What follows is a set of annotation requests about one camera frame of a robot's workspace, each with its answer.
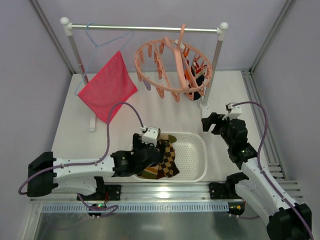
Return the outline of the brown argyle sock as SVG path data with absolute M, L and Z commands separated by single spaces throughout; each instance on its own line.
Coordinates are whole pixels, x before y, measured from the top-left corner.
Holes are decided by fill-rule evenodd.
M 168 140 L 161 140 L 165 145 L 163 161 L 158 164 L 157 179 L 172 178 L 180 173 L 175 164 L 176 153 L 173 145 Z

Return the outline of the pink round clip hanger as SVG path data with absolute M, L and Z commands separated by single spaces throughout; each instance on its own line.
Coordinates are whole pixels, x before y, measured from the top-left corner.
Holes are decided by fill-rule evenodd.
M 135 52 L 134 66 L 138 80 L 144 84 L 148 91 L 155 87 L 162 99 L 165 97 L 166 92 L 170 93 L 176 102 L 180 101 L 180 94 L 186 96 L 187 93 L 199 92 L 203 97 L 205 88 L 210 85 L 213 67 L 201 51 L 183 42 L 185 32 L 186 25 L 183 24 L 177 39 L 170 39 L 165 36 L 161 39 L 151 40 L 142 44 Z M 173 69 L 176 72 L 174 78 L 169 76 L 166 69 L 164 52 L 170 52 L 173 57 Z M 147 76 L 144 70 L 148 59 L 153 60 L 157 79 Z M 200 86 L 197 85 L 196 78 L 191 72 L 192 66 L 203 70 L 204 82 Z

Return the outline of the beige striped sock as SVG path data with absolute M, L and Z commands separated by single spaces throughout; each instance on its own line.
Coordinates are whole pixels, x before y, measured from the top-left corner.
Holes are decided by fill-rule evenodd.
M 142 174 L 138 176 L 142 179 L 149 179 L 149 180 L 158 180 L 165 178 L 165 174 L 159 170 L 158 164 L 153 164 L 151 166 L 146 167 Z

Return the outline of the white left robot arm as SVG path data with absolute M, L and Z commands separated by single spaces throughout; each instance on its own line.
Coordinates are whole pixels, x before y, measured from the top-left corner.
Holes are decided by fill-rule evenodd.
M 26 195 L 30 198 L 51 193 L 76 193 L 90 198 L 104 194 L 105 182 L 111 178 L 140 176 L 150 166 L 163 161 L 166 144 L 163 139 L 146 142 L 135 133 L 131 150 L 118 150 L 103 159 L 55 158 L 47 151 L 28 165 Z

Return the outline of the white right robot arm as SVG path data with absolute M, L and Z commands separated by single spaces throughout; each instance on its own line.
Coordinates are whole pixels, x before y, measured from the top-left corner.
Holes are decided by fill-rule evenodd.
M 240 170 L 226 177 L 225 190 L 240 197 L 254 209 L 266 225 L 271 240 L 312 240 L 312 212 L 299 204 L 262 165 L 257 151 L 248 142 L 246 123 L 213 112 L 201 119 L 202 130 L 219 135 L 227 145 L 230 160 Z

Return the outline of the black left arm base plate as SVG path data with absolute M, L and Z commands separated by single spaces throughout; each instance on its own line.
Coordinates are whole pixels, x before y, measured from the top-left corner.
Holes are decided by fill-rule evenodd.
M 94 201 L 119 201 L 121 199 L 122 186 L 119 184 L 107 184 L 99 186 L 93 195 Z

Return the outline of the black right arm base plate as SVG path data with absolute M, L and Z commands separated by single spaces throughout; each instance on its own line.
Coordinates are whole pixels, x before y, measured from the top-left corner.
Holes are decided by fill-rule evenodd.
M 211 182 L 208 185 L 211 200 L 240 200 L 242 199 L 236 193 L 234 183 Z

